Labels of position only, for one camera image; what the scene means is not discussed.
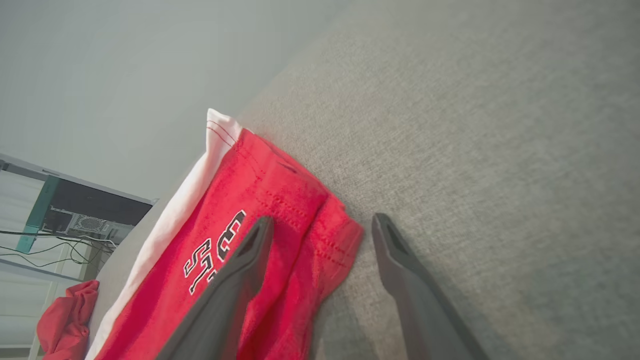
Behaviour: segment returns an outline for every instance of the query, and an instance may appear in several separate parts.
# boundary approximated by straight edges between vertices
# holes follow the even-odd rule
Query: white wall
[[[344,3],[0,0],[0,152],[161,197]]]

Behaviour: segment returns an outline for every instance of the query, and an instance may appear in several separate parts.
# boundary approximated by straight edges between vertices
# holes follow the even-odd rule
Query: folded clothing
[[[85,326],[98,299],[97,280],[83,282],[67,289],[45,310],[36,333],[45,360],[79,360],[84,357],[89,328]]]
[[[147,242],[164,248],[147,247],[150,254],[146,254],[145,243],[87,359],[155,358],[263,216],[274,220],[273,243],[264,283],[247,308],[237,358],[307,357],[313,315],[351,268],[362,228],[290,156],[232,119],[219,113],[212,117],[211,111],[209,115],[204,157],[221,158],[214,176],[171,240],[167,240],[171,229],[156,228],[176,222],[162,216],[158,220]],[[210,149],[225,153],[212,156]],[[198,171],[197,165],[167,205],[170,213],[188,210],[184,199],[189,189],[197,192],[207,182],[211,170],[200,171],[194,180],[193,172]],[[139,285],[131,289],[137,281]]]

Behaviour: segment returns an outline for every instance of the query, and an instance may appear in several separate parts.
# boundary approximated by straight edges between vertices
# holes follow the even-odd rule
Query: gray upholstery
[[[241,123],[367,229],[316,318],[312,358],[404,357],[371,242],[376,211],[490,358],[640,357],[639,10],[354,2],[252,102]],[[99,279],[125,279],[114,258]],[[101,286],[97,309],[113,301]]]

